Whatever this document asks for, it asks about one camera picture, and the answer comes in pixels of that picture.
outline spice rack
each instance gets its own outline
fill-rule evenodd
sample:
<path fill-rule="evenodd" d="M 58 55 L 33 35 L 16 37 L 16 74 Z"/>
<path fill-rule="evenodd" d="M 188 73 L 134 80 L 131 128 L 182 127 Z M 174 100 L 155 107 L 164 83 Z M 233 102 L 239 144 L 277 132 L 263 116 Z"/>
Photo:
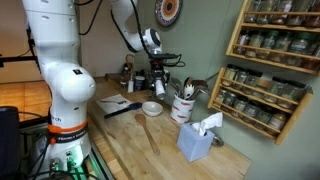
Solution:
<path fill-rule="evenodd" d="M 302 68 L 302 67 L 289 66 L 289 65 L 282 64 L 282 63 L 278 63 L 278 62 L 273 62 L 273 61 L 269 61 L 269 60 L 265 60 L 265 59 L 259 59 L 259 58 L 250 58 L 250 57 L 246 57 L 244 55 L 239 55 L 239 54 L 233 53 L 233 49 L 235 47 L 243 47 L 243 48 L 246 48 L 246 49 L 265 50 L 265 51 L 274 52 L 274 53 L 277 53 L 277 54 L 292 55 L 292 56 L 301 57 L 301 58 L 305 58 L 305 59 L 312 59 L 314 61 L 319 61 L 319 63 L 320 63 L 320 58 L 319 57 L 302 55 L 302 54 L 295 54 L 295 53 L 290 53 L 290 52 L 277 51 L 277 50 L 266 49 L 266 48 L 242 46 L 242 45 L 237 44 L 237 40 L 238 40 L 238 37 L 240 35 L 241 30 L 250 30 L 250 29 L 251 30 L 252 29 L 259 29 L 259 30 L 261 30 L 261 29 L 270 29 L 271 30 L 271 29 L 273 29 L 273 30 L 304 31 L 304 32 L 311 32 L 311 33 L 320 33 L 320 28 L 310 28 L 310 27 L 302 27 L 302 26 L 273 25 L 273 24 L 261 25 L 261 24 L 256 24 L 256 23 L 245 23 L 244 22 L 244 17 L 245 17 L 246 14 L 320 16 L 320 12 L 248 12 L 247 10 L 249 8 L 249 5 L 250 5 L 250 1 L 249 0 L 244 0 L 243 1 L 238 20 L 236 22 L 235 28 L 234 28 L 232 36 L 231 36 L 231 40 L 229 42 L 229 46 L 228 46 L 227 51 L 226 51 L 226 55 L 237 57 L 237 58 L 241 58 L 241 59 L 248 60 L 248 61 L 259 62 L 259 63 L 263 63 L 263 64 L 268 64 L 268 65 L 272 65 L 272 66 L 277 66 L 277 67 L 281 67 L 281 68 L 285 68 L 285 69 L 291 69 L 291 70 L 294 70 L 294 71 L 299 71 L 299 72 L 303 72 L 303 73 L 308 73 L 308 74 L 320 76 L 320 72 L 316 71 L 316 70 L 310 70 L 310 69 L 306 69 L 306 68 Z"/>
<path fill-rule="evenodd" d="M 248 127 L 249 129 L 252 129 L 268 138 L 271 138 L 273 140 L 275 140 L 275 144 L 277 145 L 280 145 L 281 142 L 285 139 L 285 137 L 287 136 L 287 134 L 289 133 L 289 131 L 291 130 L 291 128 L 293 127 L 293 125 L 295 124 L 295 122 L 298 120 L 298 117 L 300 116 L 300 114 L 303 112 L 304 108 L 307 106 L 307 104 L 309 103 L 309 101 L 311 100 L 312 96 L 313 96 L 313 93 L 312 93 L 312 90 L 307 90 L 307 92 L 305 93 L 305 95 L 302 97 L 302 99 L 300 100 L 300 102 L 295 102 L 295 101 L 291 101 L 291 100 L 288 100 L 288 99 L 285 99 L 283 97 L 280 97 L 280 96 L 277 96 L 277 95 L 274 95 L 274 94 L 271 94 L 271 93 L 268 93 L 266 91 L 263 91 L 261 89 L 258 89 L 258 88 L 255 88 L 255 87 L 251 87 L 251 86 L 248 86 L 248 85 L 245 85 L 245 84 L 242 84 L 242 83 L 239 83 L 237 81 L 233 81 L 233 80 L 229 80 L 229 79 L 226 79 L 223 77 L 224 73 L 226 71 L 226 68 L 225 67 L 222 67 L 219 71 L 219 75 L 218 75 L 218 78 L 217 78 L 217 81 L 216 81 L 216 84 L 213 88 L 213 91 L 211 93 L 211 98 L 210 98 L 210 101 L 208 103 L 208 108 L 209 109 L 215 109 L 217 111 L 220 111 L 222 112 L 224 115 L 230 117 L 231 119 L 241 123 L 242 125 Z M 266 102 L 265 100 L 261 99 L 261 98 L 258 98 L 254 95 L 248 95 L 248 94 L 245 94 L 243 93 L 242 91 L 239 91 L 239 90 L 236 90 L 230 86 L 225 86 L 223 85 L 221 82 L 222 81 L 229 81 L 231 83 L 235 83 L 235 84 L 241 84 L 241 86 L 243 87 L 246 87 L 246 88 L 249 88 L 255 92 L 259 92 L 259 93 L 263 93 L 263 94 L 267 94 L 269 96 L 272 96 L 272 97 L 275 97 L 277 99 L 281 99 L 281 100 L 284 100 L 284 101 L 287 101 L 291 104 L 293 104 L 293 106 L 295 106 L 295 108 L 292 110 L 292 109 L 285 109 L 285 108 L 282 108 L 280 106 L 278 106 L 277 104 L 274 104 L 274 103 L 268 103 Z M 236 109 L 234 109 L 233 107 L 230 107 L 230 106 L 227 106 L 223 103 L 220 103 L 218 101 L 216 101 L 216 98 L 218 96 L 218 93 L 219 93 L 219 90 L 223 88 L 225 90 L 228 90 L 228 91 L 231 91 L 231 92 L 234 92 L 238 95 L 242 95 L 242 96 L 246 96 L 248 97 L 249 99 L 252 99 L 252 100 L 256 100 L 262 104 L 265 104 L 265 105 L 268 105 L 272 108 L 275 108 L 275 109 L 278 109 L 278 110 L 281 110 L 287 114 L 290 115 L 290 117 L 288 118 L 288 121 L 287 123 L 285 124 L 285 126 L 282 128 L 282 130 L 278 130 L 278 129 L 275 129 L 265 123 L 262 123 L 260 121 L 258 121 L 257 119 L 255 118 L 252 118 L 246 114 L 244 114 L 243 112 L 240 112 Z M 255 123 L 259 123 L 261 124 L 262 126 L 264 126 L 265 128 L 269 129 L 269 130 L 272 130 L 275 132 L 275 135 L 271 135 L 269 133 L 267 133 L 266 131 L 264 130 L 260 130 L 258 128 L 256 128 L 255 126 L 253 126 L 252 124 L 249 124 L 249 123 L 246 123 L 244 122 L 242 119 L 240 118 L 237 118 L 237 117 L 234 117 L 232 116 L 229 112 L 226 112 L 218 107 L 216 107 L 214 104 L 219 104 L 225 108 L 227 108 L 228 110 L 230 111 L 235 111 L 236 113 L 239 113 L 240 115 L 242 116 L 245 116 L 247 117 L 248 119 L 250 119 L 251 121 L 255 122 Z"/>

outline tissue box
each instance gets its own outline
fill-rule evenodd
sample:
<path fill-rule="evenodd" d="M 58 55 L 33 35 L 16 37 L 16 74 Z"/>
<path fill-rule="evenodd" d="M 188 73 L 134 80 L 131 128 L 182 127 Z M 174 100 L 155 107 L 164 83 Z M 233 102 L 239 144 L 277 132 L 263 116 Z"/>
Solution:
<path fill-rule="evenodd" d="M 181 126 L 177 143 L 189 162 L 205 157 L 214 138 L 214 134 L 211 131 L 206 131 L 205 136 L 199 136 L 192 130 L 191 124 L 185 123 Z"/>

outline small bowl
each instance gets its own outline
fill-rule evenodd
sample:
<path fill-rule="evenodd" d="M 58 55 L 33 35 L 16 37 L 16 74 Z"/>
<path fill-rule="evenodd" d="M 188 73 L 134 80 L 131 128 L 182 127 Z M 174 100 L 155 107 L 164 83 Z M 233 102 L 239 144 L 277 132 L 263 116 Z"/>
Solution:
<path fill-rule="evenodd" d="M 163 107 L 159 103 L 147 101 L 142 104 L 142 110 L 148 116 L 158 116 L 163 111 Z"/>

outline wooden table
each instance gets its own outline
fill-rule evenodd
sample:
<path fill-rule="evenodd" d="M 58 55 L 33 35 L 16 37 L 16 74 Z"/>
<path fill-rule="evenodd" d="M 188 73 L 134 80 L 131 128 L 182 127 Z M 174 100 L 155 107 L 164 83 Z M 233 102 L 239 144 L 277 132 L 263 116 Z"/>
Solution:
<path fill-rule="evenodd" d="M 116 94 L 132 102 L 145 102 L 149 100 L 149 92 L 127 94 L 126 89 L 112 80 L 101 78 L 96 82 L 97 91 L 88 111 L 110 145 L 98 145 L 98 149 L 110 148 L 115 153 L 111 161 L 117 161 L 129 179 L 243 179 L 251 161 L 228 145 L 211 147 L 208 156 L 189 163 L 176 145 L 180 125 L 171 120 L 170 107 L 163 102 L 160 102 L 164 106 L 160 116 L 146 116 L 147 127 L 160 149 L 160 156 L 155 155 L 142 126 L 134 119 L 135 114 L 143 113 L 141 109 L 105 120 L 105 112 L 95 102 Z"/>

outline spice jar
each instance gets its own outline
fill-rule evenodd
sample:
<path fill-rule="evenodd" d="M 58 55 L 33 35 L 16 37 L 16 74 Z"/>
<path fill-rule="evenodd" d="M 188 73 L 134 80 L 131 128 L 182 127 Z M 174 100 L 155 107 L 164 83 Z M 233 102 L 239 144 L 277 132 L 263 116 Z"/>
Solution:
<path fill-rule="evenodd" d="M 246 96 L 238 96 L 237 99 L 235 100 L 234 104 L 233 104 L 233 108 L 242 112 L 243 109 L 246 107 L 246 105 L 248 104 L 249 98 L 247 98 Z M 234 117 L 240 117 L 240 114 L 232 111 L 231 115 Z"/>
<path fill-rule="evenodd" d="M 258 101 L 250 100 L 246 105 L 246 107 L 244 108 L 243 113 L 253 118 L 258 114 L 260 110 L 260 105 L 261 103 L 259 103 Z M 253 122 L 251 119 L 245 116 L 242 116 L 241 119 L 246 123 L 252 124 Z"/>
<path fill-rule="evenodd" d="M 234 77 L 234 80 L 237 81 L 238 83 L 244 83 L 248 77 L 248 70 L 239 68 L 236 76 Z M 242 86 L 240 84 L 235 84 L 233 83 L 231 85 L 234 89 L 240 90 Z"/>
<path fill-rule="evenodd" d="M 313 5 L 312 12 L 320 12 L 320 0 Z M 320 16 L 309 16 L 306 21 L 308 27 L 320 27 Z"/>
<path fill-rule="evenodd" d="M 264 0 L 261 2 L 260 12 L 270 12 L 275 8 L 277 0 Z M 270 15 L 261 14 L 257 18 L 258 24 L 268 24 Z"/>
<path fill-rule="evenodd" d="M 260 47 L 263 39 L 264 39 L 263 34 L 261 31 L 259 31 L 258 33 L 255 33 L 254 35 L 251 36 L 249 46 Z M 255 58 L 256 57 L 256 50 L 255 49 L 247 49 L 245 56 Z"/>
<path fill-rule="evenodd" d="M 238 71 L 238 68 L 239 68 L 238 66 L 235 66 L 233 64 L 228 64 L 223 77 L 232 81 Z M 221 83 L 225 86 L 231 86 L 230 81 L 222 80 Z"/>
<path fill-rule="evenodd" d="M 300 98 L 304 95 L 306 85 L 296 81 L 287 81 L 286 87 L 281 93 L 281 97 L 292 100 L 300 101 Z M 292 104 L 285 100 L 278 99 L 277 104 L 283 108 L 290 109 Z"/>
<path fill-rule="evenodd" d="M 270 86 L 267 89 L 267 92 L 269 92 L 271 94 L 274 94 L 274 95 L 280 96 L 282 91 L 283 91 L 283 89 L 285 88 L 286 84 L 287 84 L 286 80 L 278 78 L 278 77 L 273 77 L 272 81 L 270 83 Z M 264 95 L 263 99 L 265 101 L 267 101 L 267 102 L 270 102 L 270 103 L 277 102 L 277 98 L 276 97 L 273 97 L 273 96 L 270 96 L 270 95 L 267 95 L 267 94 Z"/>
<path fill-rule="evenodd" d="M 296 0 L 293 3 L 292 12 L 307 12 L 314 0 Z M 291 15 L 287 20 L 289 26 L 300 26 L 305 20 L 304 16 Z"/>
<path fill-rule="evenodd" d="M 222 103 L 232 107 L 235 99 L 236 99 L 237 95 L 233 92 L 227 92 L 227 94 L 225 95 L 225 98 L 223 99 Z M 228 108 L 222 106 L 221 107 L 222 110 L 226 111 L 226 112 L 230 112 Z"/>
<path fill-rule="evenodd" d="M 308 32 L 300 32 L 289 46 L 288 52 L 297 54 L 306 54 L 311 34 Z M 301 66 L 302 59 L 297 56 L 286 56 L 285 64 L 289 66 Z"/>
<path fill-rule="evenodd" d="M 216 106 L 216 107 L 218 107 L 218 108 L 220 108 L 221 105 L 220 105 L 219 103 L 222 103 L 222 101 L 224 100 L 227 92 L 228 92 L 228 91 L 226 91 L 226 90 L 224 90 L 224 89 L 220 89 L 220 90 L 219 90 L 219 93 L 218 93 L 218 95 L 217 95 L 217 97 L 216 97 L 216 99 L 215 99 L 215 101 L 218 102 L 218 103 L 214 103 L 213 105 Z"/>
<path fill-rule="evenodd" d="M 286 124 L 287 120 L 288 119 L 286 113 L 279 110 L 272 116 L 272 118 L 268 122 L 268 125 L 280 131 Z M 272 135 L 276 134 L 276 132 L 272 129 L 268 129 L 267 132 Z"/>
<path fill-rule="evenodd" d="M 262 42 L 261 48 L 272 49 L 276 43 L 276 39 L 278 38 L 278 36 L 279 36 L 279 31 L 275 31 L 275 30 L 269 31 L 267 36 L 264 38 Z M 270 51 L 258 50 L 257 58 L 267 59 L 269 54 L 270 54 Z"/>
<path fill-rule="evenodd" d="M 292 32 L 286 32 L 285 34 L 280 35 L 273 49 L 277 51 L 287 51 L 292 41 L 291 36 L 292 36 Z M 274 61 L 278 63 L 283 63 L 283 58 L 284 58 L 284 55 L 278 54 L 278 53 L 270 53 L 270 55 L 268 56 L 268 59 L 270 61 Z"/>
<path fill-rule="evenodd" d="M 280 0 L 277 4 L 275 11 L 276 12 L 289 12 L 292 8 L 293 0 Z M 274 15 L 272 17 L 271 23 L 272 24 L 285 24 L 288 15 Z"/>
<path fill-rule="evenodd" d="M 237 44 L 238 45 L 248 45 L 250 41 L 250 31 L 241 31 L 240 36 L 238 38 Z M 235 54 L 244 54 L 246 51 L 246 48 L 244 47 L 235 47 L 233 50 L 233 53 Z"/>
<path fill-rule="evenodd" d="M 257 12 L 260 10 L 261 0 L 251 0 L 248 11 Z M 244 22 L 246 23 L 255 23 L 257 20 L 256 14 L 246 14 Z"/>
<path fill-rule="evenodd" d="M 264 124 L 268 124 L 268 122 L 272 118 L 272 115 L 273 115 L 273 108 L 270 106 L 267 106 L 267 105 L 263 105 L 263 106 L 261 106 L 260 111 L 256 115 L 256 119 Z M 265 126 L 263 126 L 262 124 L 257 123 L 257 122 L 255 122 L 253 125 L 254 125 L 254 127 L 261 129 L 261 130 L 266 129 Z"/>
<path fill-rule="evenodd" d="M 260 77 L 262 76 L 262 72 L 260 71 L 254 71 L 254 70 L 248 70 L 248 77 L 246 79 L 246 81 L 244 82 L 245 85 L 248 86 L 252 86 L 255 87 L 258 84 L 258 81 L 260 80 Z M 242 92 L 245 94 L 252 94 L 253 90 L 246 88 L 246 87 L 242 87 Z"/>

